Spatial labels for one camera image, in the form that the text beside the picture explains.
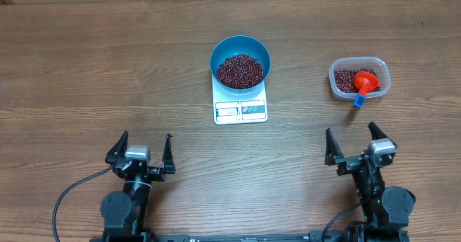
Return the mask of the red measuring scoop blue handle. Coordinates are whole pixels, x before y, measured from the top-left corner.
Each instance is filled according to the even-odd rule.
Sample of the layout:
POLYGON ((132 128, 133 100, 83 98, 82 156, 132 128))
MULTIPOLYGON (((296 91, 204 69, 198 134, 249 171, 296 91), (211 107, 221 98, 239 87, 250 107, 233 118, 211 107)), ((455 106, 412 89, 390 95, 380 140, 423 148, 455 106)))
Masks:
POLYGON ((367 99, 367 94, 376 90, 379 79, 372 73, 359 71, 354 78, 354 86, 359 90, 353 103, 353 108, 361 109, 367 99))

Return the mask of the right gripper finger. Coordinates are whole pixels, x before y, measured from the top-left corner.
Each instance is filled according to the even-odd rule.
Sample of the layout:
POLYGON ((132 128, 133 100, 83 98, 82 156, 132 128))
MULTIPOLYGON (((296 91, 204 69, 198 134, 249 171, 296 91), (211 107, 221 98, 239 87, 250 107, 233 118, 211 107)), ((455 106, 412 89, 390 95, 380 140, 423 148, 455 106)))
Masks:
POLYGON ((337 164, 337 161, 344 157, 339 144, 330 128, 326 129, 326 154, 325 165, 332 166, 337 164))
POLYGON ((381 138, 388 138, 388 136, 376 125, 375 122, 370 122, 368 124, 372 140, 377 140, 381 138))

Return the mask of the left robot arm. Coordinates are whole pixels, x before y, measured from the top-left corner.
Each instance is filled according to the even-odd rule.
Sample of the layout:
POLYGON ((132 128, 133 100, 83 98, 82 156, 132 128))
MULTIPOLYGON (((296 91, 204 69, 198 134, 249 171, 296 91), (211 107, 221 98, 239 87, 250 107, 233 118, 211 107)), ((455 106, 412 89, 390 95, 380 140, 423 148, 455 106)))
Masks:
POLYGON ((171 150, 171 134, 166 135, 162 167, 150 166, 150 149, 145 145, 129 145, 125 131, 107 152, 105 162, 124 180, 120 191, 110 192, 102 200, 100 212, 104 230, 100 241, 157 241, 145 221, 154 182, 164 182, 176 167, 171 150))

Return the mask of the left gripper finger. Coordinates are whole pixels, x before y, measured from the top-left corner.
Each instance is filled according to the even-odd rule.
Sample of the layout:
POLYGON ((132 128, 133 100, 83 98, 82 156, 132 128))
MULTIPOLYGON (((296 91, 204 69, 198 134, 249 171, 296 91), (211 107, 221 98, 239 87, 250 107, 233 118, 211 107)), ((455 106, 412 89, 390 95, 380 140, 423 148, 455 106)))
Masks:
POLYGON ((164 145, 164 152, 162 156, 162 162, 164 163, 164 173, 165 174, 175 174, 176 167, 174 165, 174 157, 171 149, 171 138, 172 134, 166 134, 166 140, 164 145))
POLYGON ((128 145, 129 132, 125 131, 105 156, 105 163, 113 165, 120 157, 125 156, 128 145))

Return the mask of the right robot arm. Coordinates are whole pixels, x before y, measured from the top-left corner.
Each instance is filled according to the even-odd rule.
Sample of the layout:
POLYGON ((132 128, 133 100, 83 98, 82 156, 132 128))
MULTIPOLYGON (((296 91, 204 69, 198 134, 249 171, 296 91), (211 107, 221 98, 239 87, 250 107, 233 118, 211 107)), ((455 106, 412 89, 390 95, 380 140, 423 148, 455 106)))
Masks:
POLYGON ((372 140, 357 156, 346 157, 331 129, 326 130, 325 165, 336 166, 339 176, 352 175, 359 202, 339 213, 322 230, 322 241, 408 241, 409 216, 416 203, 415 195, 398 186, 385 186, 381 169, 393 163, 397 144, 374 122, 368 124, 372 140), (355 222, 342 232, 330 227, 343 216, 360 207, 363 222, 355 222))

